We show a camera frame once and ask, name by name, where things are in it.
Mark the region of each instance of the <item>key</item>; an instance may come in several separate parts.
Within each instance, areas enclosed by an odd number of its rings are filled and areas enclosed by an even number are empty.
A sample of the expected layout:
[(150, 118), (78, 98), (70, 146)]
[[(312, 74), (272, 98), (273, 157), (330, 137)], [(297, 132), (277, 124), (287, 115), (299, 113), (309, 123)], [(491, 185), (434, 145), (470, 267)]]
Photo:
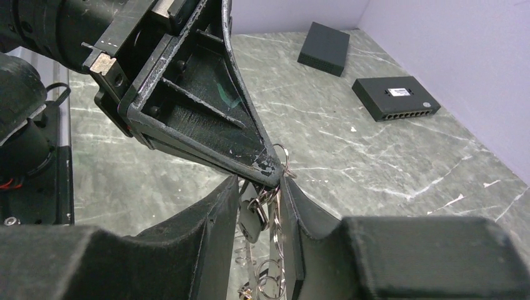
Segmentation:
[(250, 243), (256, 243), (261, 231), (267, 228), (265, 210), (257, 202), (248, 200), (239, 203), (239, 228)]

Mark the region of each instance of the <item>white label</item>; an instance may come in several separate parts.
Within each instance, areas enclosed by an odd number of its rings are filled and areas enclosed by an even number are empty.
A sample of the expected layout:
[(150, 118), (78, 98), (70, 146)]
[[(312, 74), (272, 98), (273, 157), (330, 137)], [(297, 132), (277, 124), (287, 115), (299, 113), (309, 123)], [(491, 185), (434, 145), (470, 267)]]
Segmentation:
[(410, 96), (409, 94), (409, 91), (407, 91), (407, 89), (388, 89), (388, 91), (390, 92), (390, 95), (394, 96), (394, 97), (399, 97), (399, 96)]

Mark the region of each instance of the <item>gray marble surface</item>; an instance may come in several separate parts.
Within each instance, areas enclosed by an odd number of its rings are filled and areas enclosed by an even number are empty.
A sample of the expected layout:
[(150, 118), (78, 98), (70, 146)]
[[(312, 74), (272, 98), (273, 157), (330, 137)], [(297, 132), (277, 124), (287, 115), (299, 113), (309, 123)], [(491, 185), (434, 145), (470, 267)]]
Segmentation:
[[(303, 33), (234, 36), (252, 100), (271, 141), (291, 153), (305, 193), (331, 214), (485, 216), (510, 232), (530, 262), (530, 192), (445, 109), (373, 121), (356, 78), (407, 72), (362, 31), (351, 35), (342, 77), (296, 62)], [(136, 234), (201, 199), (226, 177), (124, 137), (93, 103), (96, 83), (71, 74), (76, 223)], [(246, 282), (237, 232), (227, 299)], [(268, 253), (267, 234), (256, 244)]]

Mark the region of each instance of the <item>white wall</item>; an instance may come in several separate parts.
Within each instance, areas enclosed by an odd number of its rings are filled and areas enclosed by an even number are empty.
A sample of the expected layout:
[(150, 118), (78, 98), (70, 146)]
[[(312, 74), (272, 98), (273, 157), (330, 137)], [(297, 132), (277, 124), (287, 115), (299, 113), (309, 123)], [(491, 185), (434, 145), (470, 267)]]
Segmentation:
[(530, 184), (530, 1), (371, 0), (359, 27)]
[(233, 33), (307, 31), (313, 21), (357, 27), (369, 0), (233, 0)]

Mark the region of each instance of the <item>green mark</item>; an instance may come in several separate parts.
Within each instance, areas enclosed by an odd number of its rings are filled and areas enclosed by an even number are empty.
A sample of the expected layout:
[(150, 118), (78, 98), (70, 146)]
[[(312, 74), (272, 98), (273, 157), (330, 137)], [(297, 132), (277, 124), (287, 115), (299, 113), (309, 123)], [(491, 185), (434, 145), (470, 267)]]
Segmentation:
[(228, 98), (226, 93), (224, 92), (223, 86), (217, 83), (217, 89), (219, 90), (219, 95), (221, 96), (221, 99), (228, 105), (229, 109), (235, 108), (239, 103), (241, 103), (241, 97), (237, 97), (236, 100), (231, 100)]

